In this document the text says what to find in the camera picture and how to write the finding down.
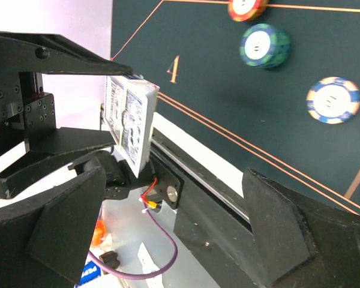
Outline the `blue playing card deck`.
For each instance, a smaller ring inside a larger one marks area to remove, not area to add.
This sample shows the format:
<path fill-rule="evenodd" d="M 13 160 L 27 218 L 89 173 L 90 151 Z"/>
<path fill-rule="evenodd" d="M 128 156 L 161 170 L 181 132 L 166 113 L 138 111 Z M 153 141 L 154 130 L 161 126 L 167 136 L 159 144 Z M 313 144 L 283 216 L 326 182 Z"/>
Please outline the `blue playing card deck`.
<path fill-rule="evenodd" d="M 136 177 L 149 160 L 159 90 L 136 74 L 106 77 L 103 119 Z"/>

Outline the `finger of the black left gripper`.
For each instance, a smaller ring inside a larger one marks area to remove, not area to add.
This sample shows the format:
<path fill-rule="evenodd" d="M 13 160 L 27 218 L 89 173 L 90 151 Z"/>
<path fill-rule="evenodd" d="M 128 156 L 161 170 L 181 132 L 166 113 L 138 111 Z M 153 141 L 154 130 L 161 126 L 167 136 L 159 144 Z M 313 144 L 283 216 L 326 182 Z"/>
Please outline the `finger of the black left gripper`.
<path fill-rule="evenodd" d="M 10 200 L 74 160 L 115 144 L 108 131 L 62 127 L 0 172 L 0 199 Z"/>
<path fill-rule="evenodd" d="M 58 34 L 0 32 L 0 71 L 127 75 L 133 69 L 104 59 Z"/>

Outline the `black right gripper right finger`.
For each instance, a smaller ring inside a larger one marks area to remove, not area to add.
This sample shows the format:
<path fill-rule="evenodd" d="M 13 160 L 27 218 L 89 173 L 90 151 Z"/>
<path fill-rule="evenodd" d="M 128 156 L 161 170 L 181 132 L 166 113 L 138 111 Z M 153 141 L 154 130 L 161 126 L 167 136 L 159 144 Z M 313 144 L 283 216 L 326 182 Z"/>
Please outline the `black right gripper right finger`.
<path fill-rule="evenodd" d="M 242 188 L 268 287 L 360 287 L 360 215 L 252 169 Z"/>

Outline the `green blue poker chip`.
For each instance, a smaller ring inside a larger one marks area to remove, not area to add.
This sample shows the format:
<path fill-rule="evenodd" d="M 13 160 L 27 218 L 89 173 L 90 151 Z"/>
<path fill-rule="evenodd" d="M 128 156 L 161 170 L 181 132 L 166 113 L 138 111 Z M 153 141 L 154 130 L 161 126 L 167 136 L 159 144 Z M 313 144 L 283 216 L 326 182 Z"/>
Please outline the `green blue poker chip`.
<path fill-rule="evenodd" d="M 285 31 L 260 23 L 245 31 L 239 54 L 248 66 L 272 69 L 287 59 L 291 43 L 290 36 Z"/>

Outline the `orange red poker chip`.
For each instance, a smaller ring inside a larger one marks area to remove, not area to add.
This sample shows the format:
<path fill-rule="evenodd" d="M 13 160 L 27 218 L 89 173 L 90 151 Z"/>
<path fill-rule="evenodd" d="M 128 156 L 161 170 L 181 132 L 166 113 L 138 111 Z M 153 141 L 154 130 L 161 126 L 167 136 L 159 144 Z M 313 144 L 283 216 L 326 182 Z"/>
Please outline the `orange red poker chip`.
<path fill-rule="evenodd" d="M 229 0 L 229 16 L 236 22 L 246 22 L 259 17 L 267 8 L 268 0 Z"/>

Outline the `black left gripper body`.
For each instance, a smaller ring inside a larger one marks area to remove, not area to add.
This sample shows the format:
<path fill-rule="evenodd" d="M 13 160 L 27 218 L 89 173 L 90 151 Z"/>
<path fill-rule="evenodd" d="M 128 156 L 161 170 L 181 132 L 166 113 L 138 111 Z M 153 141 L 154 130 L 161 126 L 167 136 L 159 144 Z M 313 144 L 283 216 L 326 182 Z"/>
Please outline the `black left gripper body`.
<path fill-rule="evenodd" d="M 55 116 L 40 73 L 0 72 L 0 156 L 21 142 L 33 147 L 56 129 Z"/>

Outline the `dark green poker mat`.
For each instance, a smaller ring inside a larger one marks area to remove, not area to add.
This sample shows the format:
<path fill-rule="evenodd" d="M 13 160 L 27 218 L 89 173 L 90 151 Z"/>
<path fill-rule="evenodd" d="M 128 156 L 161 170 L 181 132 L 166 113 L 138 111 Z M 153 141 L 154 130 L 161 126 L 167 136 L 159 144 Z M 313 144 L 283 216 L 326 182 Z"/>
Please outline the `dark green poker mat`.
<path fill-rule="evenodd" d="M 269 1 L 236 22 L 229 1 L 114 1 L 111 56 L 157 84 L 157 112 L 239 170 L 254 169 L 360 215 L 360 109 L 342 124 L 310 116 L 306 97 L 326 77 L 360 90 L 360 1 Z M 272 69 L 239 54 L 260 23 L 289 34 Z"/>

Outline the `white blue chip stack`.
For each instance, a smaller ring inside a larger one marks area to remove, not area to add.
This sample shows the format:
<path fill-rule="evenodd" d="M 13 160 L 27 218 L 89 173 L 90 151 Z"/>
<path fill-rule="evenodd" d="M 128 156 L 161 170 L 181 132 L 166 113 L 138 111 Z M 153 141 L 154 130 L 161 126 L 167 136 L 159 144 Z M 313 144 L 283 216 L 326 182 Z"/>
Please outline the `white blue chip stack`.
<path fill-rule="evenodd" d="M 342 77 L 326 77 L 314 84 L 306 97 L 310 116 L 325 124 L 342 124 L 360 109 L 360 90 Z"/>

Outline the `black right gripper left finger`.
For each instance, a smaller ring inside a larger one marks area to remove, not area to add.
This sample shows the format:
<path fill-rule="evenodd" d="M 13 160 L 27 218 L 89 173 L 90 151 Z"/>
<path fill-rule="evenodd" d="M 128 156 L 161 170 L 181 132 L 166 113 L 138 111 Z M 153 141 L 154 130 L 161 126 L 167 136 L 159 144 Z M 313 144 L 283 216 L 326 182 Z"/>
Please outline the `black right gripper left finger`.
<path fill-rule="evenodd" d="M 0 287 L 79 283 L 104 199 L 95 167 L 68 182 L 0 208 Z"/>

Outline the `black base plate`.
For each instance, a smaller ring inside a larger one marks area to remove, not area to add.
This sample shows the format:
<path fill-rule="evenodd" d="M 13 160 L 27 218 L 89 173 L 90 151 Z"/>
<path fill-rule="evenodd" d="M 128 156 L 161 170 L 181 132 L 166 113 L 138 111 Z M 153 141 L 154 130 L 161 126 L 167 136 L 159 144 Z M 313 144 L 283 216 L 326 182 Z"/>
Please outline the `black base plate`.
<path fill-rule="evenodd" d="M 158 130 L 151 157 L 173 231 L 203 269 L 220 287 L 265 287 L 244 200 Z"/>

